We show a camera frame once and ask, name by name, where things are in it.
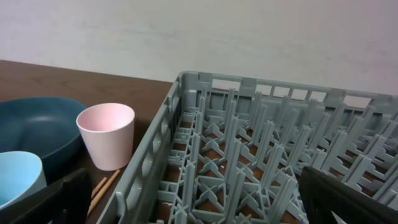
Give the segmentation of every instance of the chopstick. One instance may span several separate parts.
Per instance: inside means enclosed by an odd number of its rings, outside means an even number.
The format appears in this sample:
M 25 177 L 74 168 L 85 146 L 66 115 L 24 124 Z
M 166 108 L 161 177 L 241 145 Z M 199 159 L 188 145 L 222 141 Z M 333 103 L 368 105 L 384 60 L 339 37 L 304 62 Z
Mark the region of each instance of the chopstick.
M 99 190 L 98 194 L 95 195 L 94 199 L 91 201 L 91 205 L 88 208 L 88 212 L 87 212 L 87 216 L 90 215 L 90 213 L 93 211 L 94 207 L 97 205 L 97 203 L 99 202 L 99 200 L 101 200 L 102 196 L 105 194 L 106 190 L 112 185 L 113 181 L 115 180 L 115 178 L 118 176 L 118 174 L 120 173 L 120 170 L 117 170 L 111 178 L 109 178 L 109 180 L 107 181 L 107 183 L 104 185 L 104 187 Z
M 91 199 L 93 199 L 93 197 L 98 193 L 98 191 L 102 188 L 102 185 L 105 184 L 106 182 L 106 177 L 104 177 L 104 179 L 101 180 L 101 182 L 94 188 L 93 193 L 91 194 Z

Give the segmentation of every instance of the gray plastic dish rack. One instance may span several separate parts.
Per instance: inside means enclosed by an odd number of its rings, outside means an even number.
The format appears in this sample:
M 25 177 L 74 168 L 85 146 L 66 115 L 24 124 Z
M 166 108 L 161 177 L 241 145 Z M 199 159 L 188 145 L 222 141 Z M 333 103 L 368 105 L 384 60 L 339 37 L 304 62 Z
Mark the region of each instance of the gray plastic dish rack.
M 354 108 L 345 98 L 370 102 Z M 297 187 L 304 166 L 397 210 L 397 111 L 397 96 L 183 72 L 98 223 L 308 223 Z

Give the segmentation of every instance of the light blue cup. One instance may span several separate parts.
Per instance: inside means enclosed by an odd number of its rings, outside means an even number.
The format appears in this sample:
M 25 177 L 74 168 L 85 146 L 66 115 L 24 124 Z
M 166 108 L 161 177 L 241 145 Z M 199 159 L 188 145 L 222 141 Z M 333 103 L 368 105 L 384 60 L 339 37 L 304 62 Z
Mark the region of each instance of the light blue cup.
M 38 156 L 22 151 L 0 153 L 0 210 L 46 186 Z

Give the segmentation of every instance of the pink cup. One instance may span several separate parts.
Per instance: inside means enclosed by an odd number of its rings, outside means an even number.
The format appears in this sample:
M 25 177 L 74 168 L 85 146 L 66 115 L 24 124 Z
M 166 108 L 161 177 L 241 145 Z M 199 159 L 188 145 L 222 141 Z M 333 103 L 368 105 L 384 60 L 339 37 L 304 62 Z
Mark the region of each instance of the pink cup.
M 134 135 L 134 110 L 120 103 L 85 109 L 76 119 L 94 165 L 116 170 L 129 163 Z

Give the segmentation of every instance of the dark blue bowl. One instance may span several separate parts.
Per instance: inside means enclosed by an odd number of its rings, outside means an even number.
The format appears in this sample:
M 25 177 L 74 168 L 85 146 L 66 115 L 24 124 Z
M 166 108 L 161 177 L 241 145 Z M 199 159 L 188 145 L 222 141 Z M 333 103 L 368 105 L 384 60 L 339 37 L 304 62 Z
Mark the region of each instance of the dark blue bowl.
M 76 118 L 86 106 L 61 97 L 35 97 L 0 103 L 0 152 L 38 155 L 44 172 L 55 172 L 82 146 Z

